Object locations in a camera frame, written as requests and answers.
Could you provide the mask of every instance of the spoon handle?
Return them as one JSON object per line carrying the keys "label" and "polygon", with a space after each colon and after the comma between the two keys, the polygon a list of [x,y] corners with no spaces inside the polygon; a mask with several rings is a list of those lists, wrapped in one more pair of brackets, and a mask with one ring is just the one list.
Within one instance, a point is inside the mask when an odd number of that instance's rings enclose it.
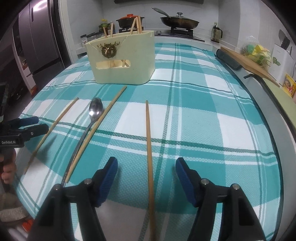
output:
{"label": "spoon handle", "polygon": [[72,166],[72,163],[73,163],[73,161],[74,161],[74,159],[75,159],[75,157],[76,157],[76,155],[77,155],[77,153],[79,151],[79,148],[81,147],[87,133],[89,132],[90,128],[93,126],[94,123],[95,123],[95,121],[91,121],[90,124],[88,125],[88,127],[85,129],[82,136],[80,137],[80,140],[79,140],[79,142],[77,143],[77,145],[75,147],[75,150],[74,150],[74,152],[73,152],[73,154],[72,154],[72,156],[70,158],[70,161],[69,161],[68,166],[66,168],[66,171],[64,173],[64,176],[63,176],[63,179],[62,179],[62,182],[61,182],[62,187],[65,186],[65,184],[66,184],[65,180],[66,180],[66,177],[68,175],[68,171],[69,171],[70,167]]}
{"label": "spoon handle", "polygon": [[155,8],[155,7],[152,7],[152,9],[153,9],[154,11],[156,11],[156,12],[158,12],[158,13],[160,13],[160,14],[163,14],[163,15],[167,16],[168,18],[170,18],[170,16],[169,16],[166,12],[162,11],[161,9],[159,9],[159,8]]}

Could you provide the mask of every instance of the kettle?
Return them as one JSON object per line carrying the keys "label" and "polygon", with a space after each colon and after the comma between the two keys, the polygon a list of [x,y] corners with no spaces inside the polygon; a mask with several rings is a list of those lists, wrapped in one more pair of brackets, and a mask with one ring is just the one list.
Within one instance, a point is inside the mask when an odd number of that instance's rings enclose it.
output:
{"label": "kettle", "polygon": [[219,43],[220,39],[222,38],[223,31],[217,27],[217,23],[215,23],[213,29],[212,29],[212,36],[211,41]]}

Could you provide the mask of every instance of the box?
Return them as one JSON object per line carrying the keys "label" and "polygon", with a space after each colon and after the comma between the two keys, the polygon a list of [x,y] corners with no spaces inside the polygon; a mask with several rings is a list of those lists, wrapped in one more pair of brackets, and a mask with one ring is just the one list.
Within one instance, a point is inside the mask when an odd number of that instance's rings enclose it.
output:
{"label": "box", "polygon": [[296,90],[296,83],[295,81],[288,75],[286,74],[286,78],[283,84],[283,91],[287,93],[290,97],[294,96]]}
{"label": "box", "polygon": [[154,31],[104,36],[85,46],[97,83],[141,85],[155,70]]}
{"label": "box", "polygon": [[280,85],[284,84],[286,74],[292,75],[294,64],[295,61],[290,54],[275,44],[268,73],[270,73]]}

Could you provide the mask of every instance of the wooden cutting board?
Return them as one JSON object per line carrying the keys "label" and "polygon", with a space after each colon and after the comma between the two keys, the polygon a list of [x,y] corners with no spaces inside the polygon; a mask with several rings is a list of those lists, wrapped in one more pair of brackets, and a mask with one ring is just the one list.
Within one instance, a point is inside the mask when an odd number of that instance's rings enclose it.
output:
{"label": "wooden cutting board", "polygon": [[221,47],[221,50],[235,59],[245,70],[259,75],[261,78],[266,78],[279,87],[279,84],[276,82],[276,80],[265,69],[261,68],[258,64],[256,64],[246,56],[243,56],[242,54],[225,47]]}

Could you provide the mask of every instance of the teal plaid tablecloth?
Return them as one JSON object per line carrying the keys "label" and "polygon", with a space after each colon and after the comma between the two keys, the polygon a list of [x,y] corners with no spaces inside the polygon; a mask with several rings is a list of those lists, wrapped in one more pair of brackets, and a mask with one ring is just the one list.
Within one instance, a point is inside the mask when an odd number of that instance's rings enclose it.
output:
{"label": "teal plaid tablecloth", "polygon": [[[118,173],[108,200],[97,209],[107,240],[148,240],[148,184],[145,100],[149,101],[157,233],[160,240],[187,240],[196,209],[187,202],[175,171],[183,157],[190,168],[217,185],[238,183],[267,239],[276,229],[280,175],[261,112],[240,80],[210,51],[178,44],[155,45],[155,72],[143,85],[129,85],[112,107],[80,159],[69,185],[92,177],[110,156]],[[82,132],[88,106],[100,97],[106,107],[122,85],[101,85],[87,56],[54,78],[21,117],[38,116],[51,125],[75,98],[80,99],[40,148],[26,175],[22,169],[41,137],[18,151],[17,194],[36,216],[55,183],[60,183]],[[75,237],[81,240],[72,205]],[[222,206],[217,206],[212,240],[217,240]]]}

